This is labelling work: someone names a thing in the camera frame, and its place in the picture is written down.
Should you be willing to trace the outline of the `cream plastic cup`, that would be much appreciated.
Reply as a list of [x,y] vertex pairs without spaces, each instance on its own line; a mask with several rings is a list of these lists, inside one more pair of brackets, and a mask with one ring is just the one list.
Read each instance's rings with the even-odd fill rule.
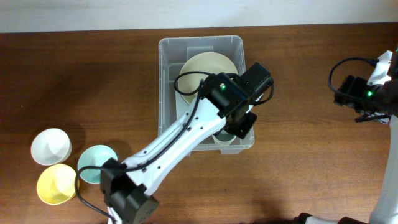
[[212,135],[212,138],[218,146],[229,146],[236,139],[236,136],[222,131],[216,135]]

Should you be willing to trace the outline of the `large cream bowl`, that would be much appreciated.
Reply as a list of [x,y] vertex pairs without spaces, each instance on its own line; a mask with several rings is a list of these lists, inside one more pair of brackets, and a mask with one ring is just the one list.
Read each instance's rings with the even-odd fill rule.
[[[207,72],[207,73],[238,73],[234,63],[226,56],[215,53],[205,52],[193,56],[182,67],[180,74],[192,71]],[[183,93],[191,93],[195,91],[200,83],[200,80],[205,80],[208,76],[201,73],[193,73],[185,75],[178,79],[178,89]]]

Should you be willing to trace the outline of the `mint green small bowl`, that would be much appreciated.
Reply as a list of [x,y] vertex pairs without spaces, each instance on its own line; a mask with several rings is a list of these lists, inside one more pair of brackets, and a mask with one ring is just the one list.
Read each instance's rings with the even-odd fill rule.
[[[78,170],[86,166],[102,166],[108,159],[118,160],[118,156],[113,149],[105,145],[95,145],[83,152],[78,160]],[[84,170],[80,177],[89,184],[100,183],[100,170]]]

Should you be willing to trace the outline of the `white small bowl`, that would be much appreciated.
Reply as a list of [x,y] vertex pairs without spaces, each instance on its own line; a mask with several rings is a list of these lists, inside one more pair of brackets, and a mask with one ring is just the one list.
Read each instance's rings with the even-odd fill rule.
[[43,166],[52,166],[69,158],[72,152],[72,142],[65,131],[50,128],[42,131],[34,138],[30,152],[36,163]]

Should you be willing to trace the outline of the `yellow small bowl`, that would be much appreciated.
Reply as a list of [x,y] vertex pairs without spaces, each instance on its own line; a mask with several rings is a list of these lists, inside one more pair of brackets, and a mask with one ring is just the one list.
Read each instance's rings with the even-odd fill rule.
[[60,205],[71,200],[75,194],[76,172],[65,164],[46,168],[37,181],[37,195],[48,205]]

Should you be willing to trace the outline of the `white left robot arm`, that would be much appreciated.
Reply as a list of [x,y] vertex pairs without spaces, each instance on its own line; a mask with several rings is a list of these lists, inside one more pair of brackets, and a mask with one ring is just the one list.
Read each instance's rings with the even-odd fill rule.
[[257,116],[251,107],[266,79],[245,72],[211,74],[202,80],[188,110],[164,133],[122,163],[108,159],[100,189],[109,223],[142,223],[159,206],[153,194],[166,175],[199,143],[222,130],[243,139]]

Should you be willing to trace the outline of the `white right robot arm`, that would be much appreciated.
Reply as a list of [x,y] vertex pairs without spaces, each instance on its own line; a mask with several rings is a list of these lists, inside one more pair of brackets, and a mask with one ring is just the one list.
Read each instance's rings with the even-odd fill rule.
[[[366,223],[397,224],[397,116],[390,118],[389,143],[386,149],[384,173],[379,196],[369,213]],[[361,221],[351,217],[327,219],[309,213],[301,213],[293,220],[299,224],[360,224]]]

